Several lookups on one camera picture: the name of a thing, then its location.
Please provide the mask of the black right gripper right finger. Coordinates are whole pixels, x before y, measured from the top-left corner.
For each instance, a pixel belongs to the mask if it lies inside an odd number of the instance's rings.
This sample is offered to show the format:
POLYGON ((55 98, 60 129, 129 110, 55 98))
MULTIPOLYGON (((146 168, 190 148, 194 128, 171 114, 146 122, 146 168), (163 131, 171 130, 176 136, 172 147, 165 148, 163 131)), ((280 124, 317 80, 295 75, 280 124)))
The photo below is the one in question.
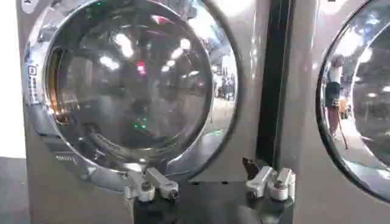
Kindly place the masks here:
POLYGON ((296 174, 292 169, 276 171, 249 158, 242 158, 242 164, 247 172, 246 189, 252 198, 262 198, 268 193, 276 201, 295 200, 296 174))

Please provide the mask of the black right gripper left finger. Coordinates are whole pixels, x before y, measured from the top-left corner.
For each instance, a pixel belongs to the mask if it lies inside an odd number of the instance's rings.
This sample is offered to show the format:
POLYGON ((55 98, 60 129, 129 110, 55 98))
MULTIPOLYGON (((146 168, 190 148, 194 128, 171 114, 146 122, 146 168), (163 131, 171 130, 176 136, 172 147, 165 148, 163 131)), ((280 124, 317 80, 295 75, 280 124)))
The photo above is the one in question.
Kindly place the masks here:
POLYGON ((152 202, 157 194, 165 200, 176 200, 180 195, 179 184, 170 180, 155 167, 137 163, 126 166, 124 200, 152 202))

